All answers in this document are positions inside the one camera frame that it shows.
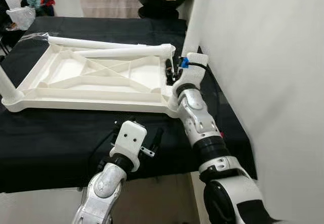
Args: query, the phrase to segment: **plastic bag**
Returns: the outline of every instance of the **plastic bag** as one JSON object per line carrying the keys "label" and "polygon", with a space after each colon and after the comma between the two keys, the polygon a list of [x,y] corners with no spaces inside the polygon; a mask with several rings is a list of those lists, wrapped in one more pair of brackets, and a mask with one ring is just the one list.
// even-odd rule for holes
{"label": "plastic bag", "polygon": [[11,20],[17,24],[21,30],[27,30],[35,20],[35,8],[23,7],[7,10]]}

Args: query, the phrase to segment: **white plastic rod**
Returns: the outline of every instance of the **white plastic rod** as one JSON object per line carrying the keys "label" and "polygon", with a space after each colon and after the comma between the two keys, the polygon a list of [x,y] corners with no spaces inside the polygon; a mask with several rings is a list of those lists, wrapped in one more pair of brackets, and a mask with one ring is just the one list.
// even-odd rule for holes
{"label": "white plastic rod", "polygon": [[12,104],[19,101],[24,94],[21,91],[16,90],[5,71],[0,66],[0,95],[2,101],[5,104]]}
{"label": "white plastic rod", "polygon": [[181,53],[182,57],[186,57],[190,52],[197,53],[202,28],[204,27],[203,21],[205,20],[209,5],[210,0],[194,0],[186,38]]}
{"label": "white plastic rod", "polygon": [[172,57],[173,46],[171,44],[161,44],[160,46],[123,48],[110,50],[92,50],[92,51],[76,51],[86,58],[97,57],[132,57],[132,56],[160,56],[164,59]]}
{"label": "white plastic rod", "polygon": [[89,49],[118,49],[146,47],[145,44],[108,43],[75,38],[61,38],[48,36],[48,42],[67,47],[89,48]]}

